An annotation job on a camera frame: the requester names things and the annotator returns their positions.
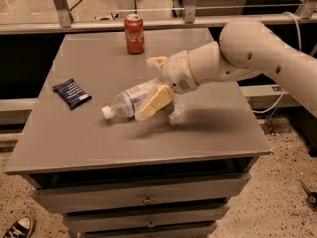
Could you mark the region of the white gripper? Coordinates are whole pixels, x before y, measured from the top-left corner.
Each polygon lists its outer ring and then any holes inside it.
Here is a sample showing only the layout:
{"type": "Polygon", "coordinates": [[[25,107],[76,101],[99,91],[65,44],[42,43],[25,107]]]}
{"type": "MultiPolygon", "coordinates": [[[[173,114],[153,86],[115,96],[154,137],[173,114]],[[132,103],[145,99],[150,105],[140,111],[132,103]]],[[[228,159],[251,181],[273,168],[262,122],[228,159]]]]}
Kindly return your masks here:
{"type": "Polygon", "coordinates": [[[185,94],[198,88],[189,66],[189,51],[184,50],[170,56],[149,57],[149,68],[161,71],[167,84],[154,86],[143,99],[135,104],[135,119],[144,121],[155,115],[173,101],[174,92],[185,94]]]}

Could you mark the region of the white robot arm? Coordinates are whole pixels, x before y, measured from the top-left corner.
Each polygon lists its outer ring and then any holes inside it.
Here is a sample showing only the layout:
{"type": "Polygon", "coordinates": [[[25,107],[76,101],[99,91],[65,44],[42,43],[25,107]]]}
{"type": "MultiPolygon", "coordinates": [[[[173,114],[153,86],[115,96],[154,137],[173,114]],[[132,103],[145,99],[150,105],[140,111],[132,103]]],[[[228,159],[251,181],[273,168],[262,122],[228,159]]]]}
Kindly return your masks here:
{"type": "Polygon", "coordinates": [[[162,110],[176,94],[194,91],[209,82],[240,81],[259,74],[272,79],[317,116],[317,59],[251,18],[228,22],[218,41],[170,57],[151,57],[146,63],[160,72],[162,85],[152,88],[138,104],[138,121],[162,110]]]}

